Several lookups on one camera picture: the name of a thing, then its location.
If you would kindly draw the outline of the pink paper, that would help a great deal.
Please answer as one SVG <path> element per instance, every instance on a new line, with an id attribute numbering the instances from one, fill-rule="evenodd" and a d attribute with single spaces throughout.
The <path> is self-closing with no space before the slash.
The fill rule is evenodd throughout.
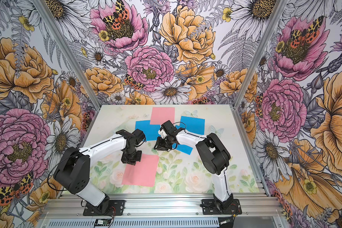
<path id="1" fill-rule="evenodd" d="M 153 107 L 151 113 L 150 124 L 162 125 L 163 123 L 171 121 L 175 122 L 175 108 L 174 107 Z"/>
<path id="2" fill-rule="evenodd" d="M 153 187 L 157 173 L 159 156 L 142 154 L 136 165 L 126 165 L 122 185 Z"/>

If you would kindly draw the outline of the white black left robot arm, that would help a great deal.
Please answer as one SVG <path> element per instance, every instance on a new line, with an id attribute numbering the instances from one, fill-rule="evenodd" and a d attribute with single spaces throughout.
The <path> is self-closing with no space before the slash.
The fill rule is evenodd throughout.
<path id="1" fill-rule="evenodd" d="M 86 201 L 92 215 L 115 215 L 108 195 L 90 181 L 90 168 L 105 157 L 122 151 L 121 162 L 136 165 L 142 152 L 137 148 L 146 141 L 143 131 L 132 133 L 119 130 L 115 135 L 94 145 L 82 148 L 68 148 L 55 167 L 53 178 L 67 191 Z"/>

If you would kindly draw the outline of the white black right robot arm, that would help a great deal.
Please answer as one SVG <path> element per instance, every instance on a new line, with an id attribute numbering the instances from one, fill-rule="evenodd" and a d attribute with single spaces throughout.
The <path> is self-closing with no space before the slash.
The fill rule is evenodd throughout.
<path id="1" fill-rule="evenodd" d="M 195 147 L 206 170 L 212 174 L 214 185 L 214 205 L 218 210 L 226 210 L 234 200 L 227 178 L 231 155 L 215 133 L 199 135 L 185 128 L 174 126 L 171 121 L 163 123 L 158 131 L 155 150 L 170 151 L 173 146 Z"/>

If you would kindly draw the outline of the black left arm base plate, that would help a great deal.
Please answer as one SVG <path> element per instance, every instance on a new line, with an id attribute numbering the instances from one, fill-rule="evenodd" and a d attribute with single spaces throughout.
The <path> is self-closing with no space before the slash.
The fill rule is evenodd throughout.
<path id="1" fill-rule="evenodd" d="M 104 199 L 98 206 L 86 203 L 83 216 L 121 216 L 125 208 L 125 200 Z"/>

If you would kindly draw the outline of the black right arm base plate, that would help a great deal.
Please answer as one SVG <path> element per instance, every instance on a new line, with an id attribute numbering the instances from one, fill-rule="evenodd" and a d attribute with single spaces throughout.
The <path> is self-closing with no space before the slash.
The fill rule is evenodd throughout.
<path id="1" fill-rule="evenodd" d="M 219 199 L 203 199 L 199 205 L 203 215 L 240 215 L 242 209 L 239 200 L 221 202 Z"/>

